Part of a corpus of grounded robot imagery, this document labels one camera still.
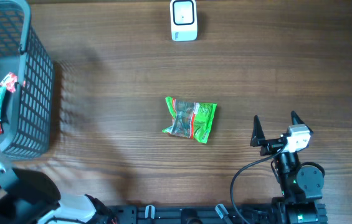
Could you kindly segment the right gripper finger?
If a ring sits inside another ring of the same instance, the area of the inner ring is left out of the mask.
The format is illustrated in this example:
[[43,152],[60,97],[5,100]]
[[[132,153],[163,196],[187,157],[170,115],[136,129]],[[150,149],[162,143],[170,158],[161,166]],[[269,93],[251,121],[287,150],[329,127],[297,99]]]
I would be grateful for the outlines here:
[[299,115],[297,115],[295,111],[291,111],[290,115],[293,125],[304,124],[308,128],[310,134],[313,134],[313,130],[301,120],[301,118],[299,117]]
[[266,143],[265,135],[262,130],[262,126],[260,123],[260,119],[257,115],[254,116],[254,124],[253,124],[253,131],[252,137],[250,140],[250,146],[252,147],[259,147],[264,146]]

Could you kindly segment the green gummy candy bag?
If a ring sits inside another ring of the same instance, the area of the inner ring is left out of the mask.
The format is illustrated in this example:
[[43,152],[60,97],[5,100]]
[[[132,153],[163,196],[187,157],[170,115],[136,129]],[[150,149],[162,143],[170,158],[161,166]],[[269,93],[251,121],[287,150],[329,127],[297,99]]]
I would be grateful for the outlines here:
[[171,96],[165,98],[172,125],[163,129],[163,133],[182,138],[195,139],[206,144],[209,138],[216,103],[199,103],[177,100]]

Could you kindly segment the red tissue pack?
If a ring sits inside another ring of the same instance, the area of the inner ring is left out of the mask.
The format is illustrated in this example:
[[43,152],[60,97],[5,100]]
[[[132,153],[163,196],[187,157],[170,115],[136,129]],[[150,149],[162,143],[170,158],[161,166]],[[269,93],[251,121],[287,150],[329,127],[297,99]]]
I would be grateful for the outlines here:
[[17,83],[17,75],[12,72],[9,72],[0,82],[0,86],[5,86],[7,91],[14,93],[16,92],[16,87],[15,87],[16,83]]

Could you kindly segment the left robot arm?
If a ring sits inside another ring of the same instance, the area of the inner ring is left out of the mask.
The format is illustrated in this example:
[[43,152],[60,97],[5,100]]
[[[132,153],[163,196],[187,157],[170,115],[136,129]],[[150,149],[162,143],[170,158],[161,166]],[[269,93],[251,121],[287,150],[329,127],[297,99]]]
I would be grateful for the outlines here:
[[118,223],[89,195],[62,195],[44,173],[12,166],[0,150],[0,223]]

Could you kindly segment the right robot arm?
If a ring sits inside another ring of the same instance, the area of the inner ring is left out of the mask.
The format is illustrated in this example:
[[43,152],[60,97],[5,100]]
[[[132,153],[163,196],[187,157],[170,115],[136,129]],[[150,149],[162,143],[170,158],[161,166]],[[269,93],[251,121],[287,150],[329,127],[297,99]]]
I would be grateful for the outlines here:
[[281,197],[270,204],[272,223],[320,223],[324,215],[318,201],[323,198],[325,170],[316,162],[301,162],[298,153],[309,147],[313,131],[291,112],[292,124],[279,138],[267,139],[258,116],[254,116],[252,147],[271,160],[271,168],[280,185]]

